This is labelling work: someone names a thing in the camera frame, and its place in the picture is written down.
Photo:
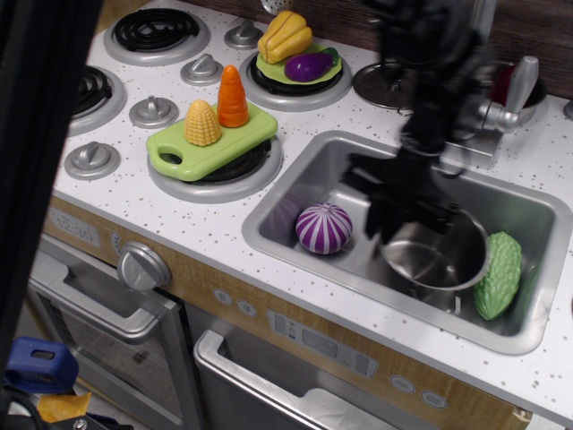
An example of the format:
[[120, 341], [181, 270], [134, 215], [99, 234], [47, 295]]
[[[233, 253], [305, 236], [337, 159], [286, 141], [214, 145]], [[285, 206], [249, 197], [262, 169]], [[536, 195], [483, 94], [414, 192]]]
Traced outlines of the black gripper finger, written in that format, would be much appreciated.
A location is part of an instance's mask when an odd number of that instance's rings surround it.
[[369, 238], [380, 233], [383, 242], [388, 242], [394, 236], [393, 208], [388, 201], [372, 201], [368, 210], [365, 232]]

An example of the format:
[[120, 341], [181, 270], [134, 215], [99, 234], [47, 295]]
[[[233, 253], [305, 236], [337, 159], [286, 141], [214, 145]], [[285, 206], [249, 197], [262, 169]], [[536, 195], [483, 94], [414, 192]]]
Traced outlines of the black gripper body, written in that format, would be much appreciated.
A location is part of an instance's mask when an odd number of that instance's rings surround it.
[[342, 182], [373, 200], [386, 200], [393, 208], [394, 233], [409, 222], [443, 233], [461, 206], [433, 180], [432, 168], [440, 160], [436, 151], [403, 145], [395, 157], [379, 159], [358, 153], [347, 156]]

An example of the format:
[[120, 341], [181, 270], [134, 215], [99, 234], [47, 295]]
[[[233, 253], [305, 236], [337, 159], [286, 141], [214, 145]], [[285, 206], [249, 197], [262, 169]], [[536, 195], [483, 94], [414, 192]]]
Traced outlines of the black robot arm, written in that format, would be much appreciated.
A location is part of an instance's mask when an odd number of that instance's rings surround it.
[[379, 19], [381, 56], [416, 73], [412, 114], [391, 159], [348, 157], [344, 183], [368, 195], [365, 234], [390, 240], [407, 222], [444, 233], [458, 203], [433, 181], [445, 144], [462, 131], [473, 105], [485, 99], [492, 55], [471, 27], [464, 1], [366, 1]]

